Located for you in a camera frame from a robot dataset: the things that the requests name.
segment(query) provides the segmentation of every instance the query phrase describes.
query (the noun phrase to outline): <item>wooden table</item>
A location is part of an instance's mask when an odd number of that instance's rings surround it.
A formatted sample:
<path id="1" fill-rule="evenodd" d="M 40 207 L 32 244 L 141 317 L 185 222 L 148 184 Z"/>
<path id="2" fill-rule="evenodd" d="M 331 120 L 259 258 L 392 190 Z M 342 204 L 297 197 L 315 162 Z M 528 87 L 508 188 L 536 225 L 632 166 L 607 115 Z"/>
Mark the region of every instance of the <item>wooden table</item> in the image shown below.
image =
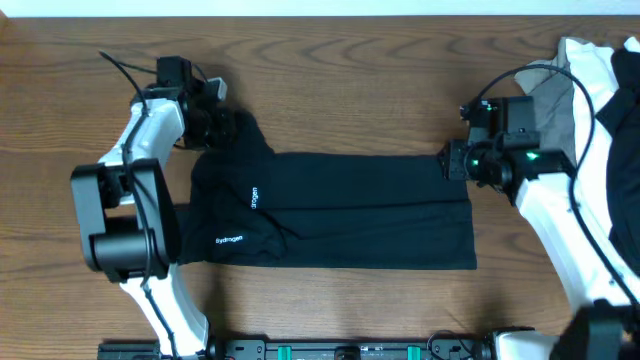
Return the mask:
<path id="1" fill-rule="evenodd" d="M 14 19 L 0 42 L 0 358 L 89 359 L 105 339 L 153 339 L 135 303 L 81 251 L 69 176 L 113 146 L 133 89 L 98 49 L 139 65 L 179 54 L 258 119 L 276 151 L 433 154 L 458 106 L 560 36 L 619 46 L 637 17 Z M 135 74 L 142 84 L 149 75 Z M 505 81 L 494 95 L 519 94 Z M 198 154 L 165 176 L 189 197 Z M 477 271 L 183 267 L 222 337 L 425 338 L 570 319 L 555 271 L 506 198 L 469 185 Z"/>

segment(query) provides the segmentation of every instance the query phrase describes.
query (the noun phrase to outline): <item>black cloth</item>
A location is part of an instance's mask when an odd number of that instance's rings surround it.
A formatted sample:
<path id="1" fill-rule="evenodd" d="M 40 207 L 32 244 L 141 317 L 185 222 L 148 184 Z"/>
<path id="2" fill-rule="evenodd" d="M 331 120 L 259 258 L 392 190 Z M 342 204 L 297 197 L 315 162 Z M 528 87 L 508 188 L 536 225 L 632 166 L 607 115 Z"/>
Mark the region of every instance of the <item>black cloth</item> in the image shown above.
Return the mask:
<path id="1" fill-rule="evenodd" d="M 612 136 L 607 160 L 609 238 L 640 276 L 640 54 L 618 50 L 611 64 L 620 89 L 597 116 Z"/>
<path id="2" fill-rule="evenodd" d="M 275 154 L 255 119 L 192 172 L 181 263 L 475 269 L 471 204 L 435 156 Z"/>

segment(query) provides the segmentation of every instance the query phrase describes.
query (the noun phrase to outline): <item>folded clothing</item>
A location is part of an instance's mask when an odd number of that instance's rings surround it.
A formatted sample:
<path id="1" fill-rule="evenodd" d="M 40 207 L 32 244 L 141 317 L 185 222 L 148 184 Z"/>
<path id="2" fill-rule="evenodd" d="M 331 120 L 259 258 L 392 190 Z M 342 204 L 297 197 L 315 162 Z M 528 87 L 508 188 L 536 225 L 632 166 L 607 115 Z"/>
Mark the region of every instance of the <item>folded clothing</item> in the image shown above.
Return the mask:
<path id="1" fill-rule="evenodd" d="M 275 154 L 255 119 L 192 172 L 181 263 L 475 269 L 464 181 L 435 156 Z"/>

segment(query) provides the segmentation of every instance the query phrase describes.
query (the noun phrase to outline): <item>green light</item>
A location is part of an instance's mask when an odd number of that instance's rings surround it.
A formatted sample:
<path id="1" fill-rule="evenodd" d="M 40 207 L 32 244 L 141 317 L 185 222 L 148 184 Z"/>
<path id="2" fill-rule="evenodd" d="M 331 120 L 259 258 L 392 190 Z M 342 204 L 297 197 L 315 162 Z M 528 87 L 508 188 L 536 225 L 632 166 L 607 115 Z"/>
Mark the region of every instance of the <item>green light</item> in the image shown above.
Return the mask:
<path id="1" fill-rule="evenodd" d="M 535 159 L 539 158 L 540 155 L 538 155 L 538 154 L 536 154 L 534 152 L 528 152 L 527 153 L 527 157 L 529 158 L 529 160 L 535 160 Z"/>

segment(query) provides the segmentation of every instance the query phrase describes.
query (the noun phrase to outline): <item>white background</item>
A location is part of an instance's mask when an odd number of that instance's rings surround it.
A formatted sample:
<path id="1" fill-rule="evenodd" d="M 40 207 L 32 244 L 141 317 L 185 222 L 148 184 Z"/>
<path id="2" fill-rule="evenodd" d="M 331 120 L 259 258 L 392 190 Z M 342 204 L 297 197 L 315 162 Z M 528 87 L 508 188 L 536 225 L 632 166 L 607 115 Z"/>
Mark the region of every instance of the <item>white background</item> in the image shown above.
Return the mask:
<path id="1" fill-rule="evenodd" d="M 9 17 L 639 15 L 640 0 L 0 0 Z"/>

